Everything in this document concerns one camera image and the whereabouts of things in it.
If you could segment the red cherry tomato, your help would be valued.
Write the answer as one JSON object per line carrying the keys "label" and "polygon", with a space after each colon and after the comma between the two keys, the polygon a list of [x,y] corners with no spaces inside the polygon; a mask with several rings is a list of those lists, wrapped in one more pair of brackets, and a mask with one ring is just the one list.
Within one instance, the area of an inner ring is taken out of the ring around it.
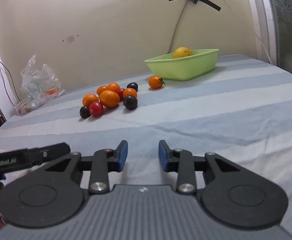
{"label": "red cherry tomato", "polygon": [[95,118],[100,117],[104,113],[104,106],[99,101],[92,102],[89,106],[89,112]]}

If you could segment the frosted floral glass door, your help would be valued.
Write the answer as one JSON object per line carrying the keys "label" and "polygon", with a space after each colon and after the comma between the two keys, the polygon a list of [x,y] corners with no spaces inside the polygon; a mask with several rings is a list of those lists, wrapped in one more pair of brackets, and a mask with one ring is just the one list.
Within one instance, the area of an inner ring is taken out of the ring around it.
{"label": "frosted floral glass door", "polygon": [[249,0],[257,57],[292,73],[292,0]]}

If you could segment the dark purple tomato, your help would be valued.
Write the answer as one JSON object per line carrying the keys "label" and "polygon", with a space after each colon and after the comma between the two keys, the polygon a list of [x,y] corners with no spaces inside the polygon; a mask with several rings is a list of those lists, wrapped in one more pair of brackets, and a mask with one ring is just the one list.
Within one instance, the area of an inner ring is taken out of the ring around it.
{"label": "dark purple tomato", "polygon": [[138,91],[138,84],[136,82],[131,82],[131,83],[127,84],[126,87],[134,89],[135,91]]}
{"label": "dark purple tomato", "polygon": [[123,99],[124,106],[126,109],[132,111],[137,108],[138,106],[138,100],[133,95],[128,95]]}
{"label": "dark purple tomato", "polygon": [[90,111],[89,111],[89,107],[82,106],[79,110],[79,115],[83,119],[89,118],[91,116]]}

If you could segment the dark purple tomato right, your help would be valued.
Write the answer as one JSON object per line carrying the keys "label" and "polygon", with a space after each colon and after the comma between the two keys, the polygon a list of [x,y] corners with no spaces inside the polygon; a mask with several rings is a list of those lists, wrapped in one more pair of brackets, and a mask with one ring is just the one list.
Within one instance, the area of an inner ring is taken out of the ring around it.
{"label": "dark purple tomato right", "polygon": [[133,95],[128,95],[123,99],[124,106],[126,109],[132,111],[137,108],[138,106],[138,100]]}

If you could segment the red tomato hidden middle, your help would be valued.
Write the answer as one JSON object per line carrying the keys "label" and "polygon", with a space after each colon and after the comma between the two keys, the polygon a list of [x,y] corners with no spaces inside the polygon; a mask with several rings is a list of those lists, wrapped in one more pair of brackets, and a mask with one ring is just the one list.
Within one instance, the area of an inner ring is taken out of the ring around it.
{"label": "red tomato hidden middle", "polygon": [[120,101],[123,101],[124,97],[123,97],[123,92],[124,92],[124,88],[119,88],[116,90],[116,93],[118,94]]}

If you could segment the yellow lemon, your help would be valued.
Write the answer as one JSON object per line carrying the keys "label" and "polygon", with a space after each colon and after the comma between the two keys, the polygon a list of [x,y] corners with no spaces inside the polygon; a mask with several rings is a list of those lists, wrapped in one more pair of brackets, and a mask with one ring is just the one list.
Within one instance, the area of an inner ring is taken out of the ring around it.
{"label": "yellow lemon", "polygon": [[192,56],[192,51],[186,47],[179,47],[173,52],[173,58],[178,59],[182,57]]}

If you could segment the clear plastic bag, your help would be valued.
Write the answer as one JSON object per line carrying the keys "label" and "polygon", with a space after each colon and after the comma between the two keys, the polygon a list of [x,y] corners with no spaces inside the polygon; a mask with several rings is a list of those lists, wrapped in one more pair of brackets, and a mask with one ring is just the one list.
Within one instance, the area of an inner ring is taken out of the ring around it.
{"label": "clear plastic bag", "polygon": [[47,64],[41,69],[36,67],[36,55],[33,55],[26,67],[20,72],[22,84],[20,91],[25,96],[15,107],[18,115],[25,115],[65,93],[61,82]]}

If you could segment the orange cherry tomato with stem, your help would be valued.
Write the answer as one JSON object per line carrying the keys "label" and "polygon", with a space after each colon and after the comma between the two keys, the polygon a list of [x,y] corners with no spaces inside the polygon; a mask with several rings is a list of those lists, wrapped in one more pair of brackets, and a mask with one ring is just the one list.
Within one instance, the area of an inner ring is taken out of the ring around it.
{"label": "orange cherry tomato with stem", "polygon": [[153,75],[149,77],[148,85],[152,89],[160,89],[165,85],[165,83],[161,77]]}

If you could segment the dark purple tomato back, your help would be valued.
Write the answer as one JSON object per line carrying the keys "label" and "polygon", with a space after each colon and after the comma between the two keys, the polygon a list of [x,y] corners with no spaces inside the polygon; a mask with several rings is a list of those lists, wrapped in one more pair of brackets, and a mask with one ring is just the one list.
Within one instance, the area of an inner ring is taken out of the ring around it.
{"label": "dark purple tomato back", "polygon": [[138,84],[136,82],[131,82],[131,83],[127,84],[126,87],[134,89],[135,91],[138,91]]}

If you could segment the striped blue white bedsheet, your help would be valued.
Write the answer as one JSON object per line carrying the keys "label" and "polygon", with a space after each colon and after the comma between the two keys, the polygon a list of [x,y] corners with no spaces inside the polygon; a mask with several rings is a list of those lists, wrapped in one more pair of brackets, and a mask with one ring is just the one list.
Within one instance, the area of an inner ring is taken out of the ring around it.
{"label": "striped blue white bedsheet", "polygon": [[0,128],[0,153],[66,142],[92,155],[128,142],[122,173],[111,184],[174,184],[162,171],[158,143],[194,155],[215,152],[280,185],[289,206],[282,226],[292,234],[292,74],[243,55],[221,56],[216,68],[189,81],[166,80],[148,86],[150,73],[118,80],[138,84],[138,106],[108,109],[100,118],[82,119],[83,96],[97,85],[70,90],[29,114],[11,117]]}

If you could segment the orange tomato right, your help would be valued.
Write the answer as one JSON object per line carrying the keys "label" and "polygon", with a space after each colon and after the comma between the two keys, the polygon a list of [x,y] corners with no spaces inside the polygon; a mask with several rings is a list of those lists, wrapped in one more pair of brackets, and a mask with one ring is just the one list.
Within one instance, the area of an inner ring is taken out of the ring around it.
{"label": "orange tomato right", "polygon": [[137,91],[133,88],[126,88],[123,91],[123,98],[126,98],[127,96],[130,96],[130,95],[137,98]]}

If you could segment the green plastic basket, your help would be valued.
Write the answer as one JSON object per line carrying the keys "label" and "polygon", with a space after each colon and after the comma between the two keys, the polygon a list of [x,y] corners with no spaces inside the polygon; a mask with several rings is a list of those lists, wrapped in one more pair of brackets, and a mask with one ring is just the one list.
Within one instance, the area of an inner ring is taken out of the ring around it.
{"label": "green plastic basket", "polygon": [[163,79],[187,81],[215,69],[218,49],[195,49],[192,55],[173,58],[173,53],[145,60],[154,75]]}

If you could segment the orange tomato back left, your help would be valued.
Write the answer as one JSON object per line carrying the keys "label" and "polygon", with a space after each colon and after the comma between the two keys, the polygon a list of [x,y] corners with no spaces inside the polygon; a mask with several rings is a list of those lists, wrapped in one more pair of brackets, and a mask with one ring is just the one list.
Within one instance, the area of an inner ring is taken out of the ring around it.
{"label": "orange tomato back left", "polygon": [[107,90],[107,86],[100,86],[100,87],[98,87],[96,93],[98,96],[100,96],[100,94],[105,90]]}

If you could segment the large orange kumquat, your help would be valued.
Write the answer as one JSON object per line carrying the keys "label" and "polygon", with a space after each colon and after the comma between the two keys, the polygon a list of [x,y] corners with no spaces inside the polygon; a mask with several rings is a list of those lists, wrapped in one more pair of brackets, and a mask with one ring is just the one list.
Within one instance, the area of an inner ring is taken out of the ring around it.
{"label": "large orange kumquat", "polygon": [[115,108],[120,103],[119,95],[112,90],[104,90],[99,96],[99,100],[103,106],[108,108]]}

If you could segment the dark purple tomato front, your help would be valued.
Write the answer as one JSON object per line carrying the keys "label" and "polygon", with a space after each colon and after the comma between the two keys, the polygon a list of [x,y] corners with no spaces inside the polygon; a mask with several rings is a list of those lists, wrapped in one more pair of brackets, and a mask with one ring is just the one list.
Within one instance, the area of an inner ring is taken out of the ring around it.
{"label": "dark purple tomato front", "polygon": [[82,106],[79,110],[79,115],[83,119],[89,118],[91,116],[90,111],[89,111],[89,107]]}

